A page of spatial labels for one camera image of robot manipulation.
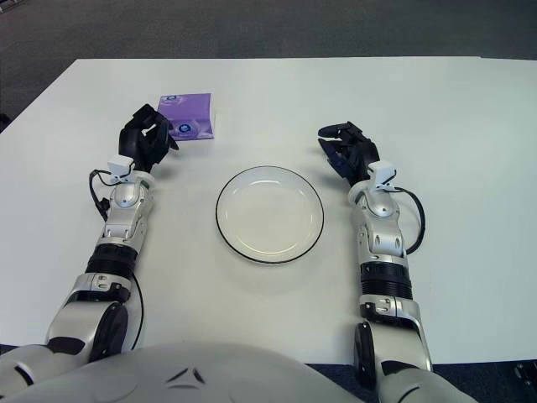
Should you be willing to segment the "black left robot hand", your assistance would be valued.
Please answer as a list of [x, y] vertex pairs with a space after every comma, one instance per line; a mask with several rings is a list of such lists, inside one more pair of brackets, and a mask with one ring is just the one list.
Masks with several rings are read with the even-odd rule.
[[170, 149], [179, 149], [170, 135], [171, 129], [164, 115], [145, 104], [121, 130], [118, 153], [132, 158], [135, 170], [150, 173]]

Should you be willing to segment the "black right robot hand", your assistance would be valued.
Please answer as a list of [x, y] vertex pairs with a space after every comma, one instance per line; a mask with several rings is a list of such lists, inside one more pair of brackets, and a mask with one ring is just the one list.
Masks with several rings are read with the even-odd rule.
[[375, 143], [352, 122], [320, 128], [318, 143], [331, 168], [350, 186], [368, 180], [368, 166], [380, 160]]

